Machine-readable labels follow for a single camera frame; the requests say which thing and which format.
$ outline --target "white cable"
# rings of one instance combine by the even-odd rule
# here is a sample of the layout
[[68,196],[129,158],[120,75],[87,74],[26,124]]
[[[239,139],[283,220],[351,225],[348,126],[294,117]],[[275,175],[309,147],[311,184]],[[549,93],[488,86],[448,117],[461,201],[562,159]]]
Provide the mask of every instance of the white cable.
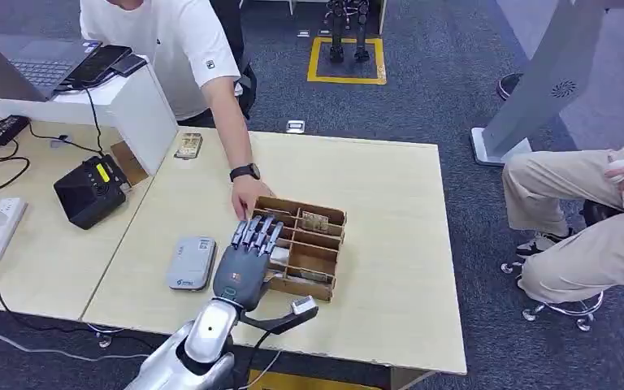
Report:
[[269,369],[271,368],[271,366],[274,366],[274,363],[276,363],[276,359],[279,358],[279,355],[281,354],[281,351],[279,351],[276,356],[274,356],[273,359],[271,359],[271,363],[269,363],[269,366],[266,366],[266,368],[264,369],[264,371],[262,371],[259,376],[257,378],[255,378],[250,384],[248,384],[247,386],[243,386],[242,388],[238,388],[238,390],[245,390],[247,388],[250,388],[252,385],[254,385],[255,383],[257,383],[258,380],[260,380],[264,374],[267,373],[267,371],[269,371]]
[[100,360],[104,360],[104,359],[133,359],[133,358],[147,358],[149,355],[144,355],[144,354],[137,354],[137,355],[130,355],[130,356],[122,356],[122,355],[106,355],[106,356],[102,356],[102,357],[84,357],[84,356],[77,356],[77,355],[73,355],[72,353],[68,353],[68,352],[64,352],[64,351],[59,351],[57,349],[30,349],[30,348],[26,348],[18,343],[16,343],[15,341],[9,339],[8,337],[5,336],[1,336],[0,335],[0,340],[4,341],[10,345],[12,345],[13,347],[16,347],[17,349],[26,352],[26,353],[59,353],[61,355],[64,356],[68,356],[69,358],[73,358],[73,359],[78,359],[78,360],[84,360],[86,362],[99,362]]
[[108,334],[112,334],[112,333],[118,333],[118,332],[122,332],[122,331],[125,330],[124,328],[119,328],[119,329],[100,329],[98,327],[95,327],[91,323],[88,323],[87,326],[90,329],[92,329],[93,331],[95,331],[96,333],[101,333],[103,335],[108,335]]

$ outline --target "black phone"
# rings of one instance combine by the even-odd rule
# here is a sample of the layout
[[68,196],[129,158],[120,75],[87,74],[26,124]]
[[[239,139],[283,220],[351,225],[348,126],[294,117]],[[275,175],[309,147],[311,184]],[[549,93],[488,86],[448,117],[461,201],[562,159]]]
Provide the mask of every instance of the black phone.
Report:
[[111,71],[111,66],[132,53],[127,46],[102,46],[92,56],[87,58],[68,77],[73,83],[93,85],[104,80]]
[[126,58],[123,58],[117,63],[113,64],[113,66],[111,66],[111,69],[113,69],[114,72],[118,73],[123,77],[128,77],[137,69],[144,67],[146,64],[147,61],[145,61],[144,58],[138,57],[134,54],[130,54]]

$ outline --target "white kiosk stand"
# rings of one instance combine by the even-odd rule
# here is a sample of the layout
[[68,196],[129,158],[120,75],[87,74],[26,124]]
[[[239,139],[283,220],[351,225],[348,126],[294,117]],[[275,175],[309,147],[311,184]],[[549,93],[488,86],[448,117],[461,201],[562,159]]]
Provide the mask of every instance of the white kiosk stand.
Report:
[[558,0],[525,76],[489,125],[472,129],[477,163],[501,166],[531,152],[527,137],[585,91],[610,8],[624,8],[624,0]]
[[[89,92],[99,125],[116,128],[145,172],[153,176],[178,133],[178,123],[152,66],[145,65],[127,79],[116,76]],[[8,115],[94,125],[85,91],[62,93],[48,102],[0,99],[0,117]]]

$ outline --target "man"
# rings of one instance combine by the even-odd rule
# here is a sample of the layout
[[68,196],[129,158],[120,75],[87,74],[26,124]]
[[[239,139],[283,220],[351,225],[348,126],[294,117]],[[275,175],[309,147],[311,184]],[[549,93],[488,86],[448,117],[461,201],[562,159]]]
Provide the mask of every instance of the man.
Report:
[[538,232],[516,250],[526,258],[518,286],[532,299],[581,301],[624,285],[624,214],[572,235],[558,201],[589,199],[624,210],[624,167],[607,170],[620,159],[624,148],[521,154],[506,164],[510,227]]
[[258,196],[272,195],[253,164],[234,95],[240,72],[209,0],[80,0],[80,29],[85,38],[147,56],[179,124],[200,125],[213,115],[239,219]]

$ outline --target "black wristwatch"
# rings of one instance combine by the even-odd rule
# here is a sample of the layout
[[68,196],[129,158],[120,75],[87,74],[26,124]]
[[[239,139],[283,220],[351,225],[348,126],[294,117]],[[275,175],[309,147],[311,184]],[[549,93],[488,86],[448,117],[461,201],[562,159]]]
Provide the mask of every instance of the black wristwatch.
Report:
[[254,164],[248,164],[231,171],[231,183],[233,182],[233,180],[236,179],[236,177],[244,175],[250,175],[256,180],[259,180],[259,178],[261,177],[259,175],[259,168],[257,168],[257,166]]

